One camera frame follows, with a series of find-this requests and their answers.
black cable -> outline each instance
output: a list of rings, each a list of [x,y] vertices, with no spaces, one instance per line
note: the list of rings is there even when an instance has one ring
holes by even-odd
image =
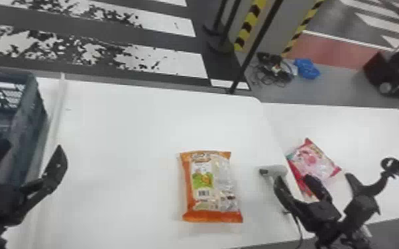
[[[300,227],[300,224],[298,223],[297,216],[292,215],[292,218],[294,218],[294,221],[295,221],[295,223],[296,223],[296,225],[297,225],[298,232],[300,233],[300,241],[298,242],[298,245],[297,245],[297,247],[295,248],[295,249],[299,249],[299,248],[302,246],[302,244],[303,244],[303,233],[302,233],[302,228]]]
[[[289,72],[287,72],[281,66],[281,64],[286,65]],[[281,71],[279,71],[277,74],[271,69],[273,64],[259,62],[257,64],[249,65],[249,67],[253,69],[252,74],[249,76],[249,81],[253,85],[260,85],[260,83],[262,83],[263,85],[276,85],[278,87],[285,88],[287,84],[290,83],[294,78],[294,72],[292,71],[290,65],[283,60],[281,60],[278,65],[280,66]]]

white table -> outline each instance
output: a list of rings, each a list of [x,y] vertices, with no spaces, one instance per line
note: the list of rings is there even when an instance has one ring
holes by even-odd
[[[261,166],[286,165],[258,100],[69,81],[62,110],[55,139],[69,170],[36,209],[30,248],[232,248],[299,238],[258,174]],[[232,152],[243,224],[181,220],[177,153],[190,150]]]
[[[374,183],[387,156],[399,159],[399,110],[358,107],[263,104],[282,149],[287,153],[313,140],[337,165],[364,184]],[[336,207],[343,211],[351,200],[345,176],[339,174],[326,184]],[[376,197],[382,215],[369,223],[399,218],[399,178],[390,179]]]

plastic basket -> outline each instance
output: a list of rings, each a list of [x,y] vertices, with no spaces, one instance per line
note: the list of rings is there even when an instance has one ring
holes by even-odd
[[[28,72],[0,68],[0,139],[11,149],[0,163],[0,183],[21,185],[30,170],[40,167],[32,159],[47,121],[35,77]]]

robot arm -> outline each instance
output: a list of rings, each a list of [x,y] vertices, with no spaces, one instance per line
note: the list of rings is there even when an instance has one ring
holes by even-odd
[[[8,140],[0,141],[0,161],[10,147]],[[66,155],[58,146],[41,178],[21,187],[0,183],[0,249],[4,249],[7,242],[1,238],[7,227],[22,223],[32,208],[56,190],[67,169]]]

black device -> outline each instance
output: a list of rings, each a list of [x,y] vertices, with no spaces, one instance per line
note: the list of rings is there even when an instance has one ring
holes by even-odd
[[[11,149],[7,139],[0,140],[0,161]],[[42,177],[20,187],[0,183],[0,249],[6,240],[1,235],[10,226],[21,224],[27,213],[59,186],[68,162],[61,146],[57,146]]]
[[[399,98],[399,52],[378,52],[363,66],[363,70],[381,94]]]
[[[380,179],[372,185],[363,185],[353,174],[345,174],[353,191],[353,199],[343,211],[346,216],[342,221],[341,213],[332,203],[333,198],[328,190],[312,175],[304,177],[305,184],[319,199],[317,202],[304,203],[293,198],[287,185],[281,177],[274,182],[274,192],[281,204],[294,218],[298,218],[308,232],[315,233],[317,249],[331,245],[340,238],[340,242],[354,249],[369,248],[368,240],[361,235],[359,229],[373,214],[380,214],[379,206],[374,196],[386,186],[388,178],[399,176],[399,160],[385,158],[381,161],[383,172]]]

